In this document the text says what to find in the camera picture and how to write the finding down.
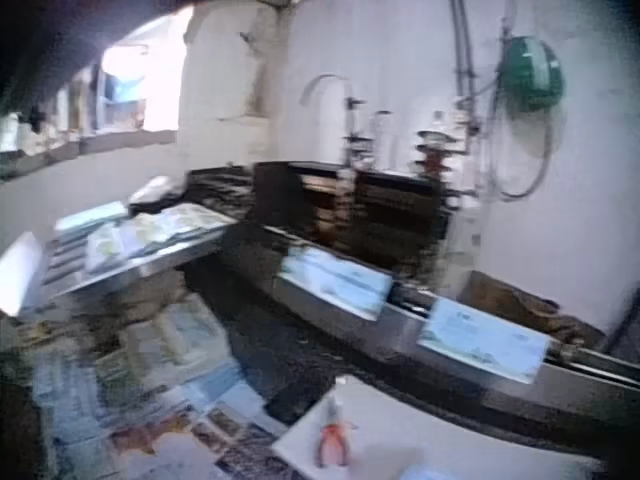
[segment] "metal counter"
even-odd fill
[[[278,235],[260,227],[247,230],[229,232],[228,236],[236,238],[221,254],[225,264],[303,321],[392,367],[409,384],[416,381],[427,385],[443,408],[452,405],[454,399],[462,399],[468,415],[482,409],[481,422],[490,423],[487,412],[505,414],[509,416],[508,427],[528,429],[533,436],[537,433],[531,430],[531,423],[537,424],[540,432],[561,428],[573,437],[595,438],[604,431],[640,429],[637,365],[586,349],[562,361],[558,355],[561,345],[553,341],[533,384],[498,377],[418,345],[420,331],[429,321],[428,309],[418,315],[387,304],[378,320],[369,322],[278,277],[286,254],[277,247]]]
[[[235,222],[229,218],[229,224]],[[138,279],[215,252],[229,225],[203,235],[177,241],[148,255],[131,258],[100,273],[88,273],[85,266],[87,236],[83,232],[65,240],[50,241],[43,252],[27,290],[21,315],[26,315],[49,302],[74,302],[99,299],[104,295],[126,288]]]

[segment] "green hose reel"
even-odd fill
[[[535,37],[509,40],[501,83],[512,112],[533,112],[556,105],[564,94],[564,77],[553,50]]]

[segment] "orange pliers handle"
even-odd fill
[[[349,445],[344,426],[330,423],[324,427],[318,444],[316,463],[320,468],[331,463],[345,467],[349,463]]]

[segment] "paper label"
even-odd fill
[[[533,383],[544,361],[549,337],[439,298],[418,344],[496,375]]]
[[[389,294],[390,275],[313,247],[292,247],[280,277],[365,320],[375,321]]]

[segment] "white wall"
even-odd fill
[[[86,155],[0,186],[0,251],[22,232],[51,238],[56,219],[129,196],[156,175],[180,178],[185,160],[176,144]]]
[[[248,98],[270,53],[276,17],[273,8],[253,0],[195,7],[186,35],[178,131],[190,169],[264,159],[268,120],[248,115]],[[252,51],[240,33],[252,34],[264,55]]]
[[[606,2],[517,3],[515,33],[538,35],[562,64],[567,82],[562,138],[547,181],[535,195],[492,206],[476,268],[553,298],[567,312],[607,330],[626,292],[640,280],[640,219],[635,213],[640,200],[640,52],[631,26]],[[466,5],[482,86],[495,72],[505,1],[467,0]],[[339,101],[325,96],[307,109],[298,103],[316,75],[347,76],[355,95],[369,102],[369,112],[393,112],[397,147],[383,166],[395,162],[404,169],[415,158],[414,133],[429,119],[424,112],[447,108],[455,93],[447,0],[304,0],[292,15],[284,48],[274,141],[278,154],[289,160],[327,159],[327,146],[320,148],[327,136],[334,161],[339,158],[339,136],[328,133],[332,128],[339,132],[338,117],[320,130],[327,115],[323,108],[331,103],[339,109]],[[485,112],[486,98],[479,103]],[[526,153],[510,127],[501,129],[500,138],[498,160],[507,165],[501,172],[512,188],[521,187],[539,159]]]

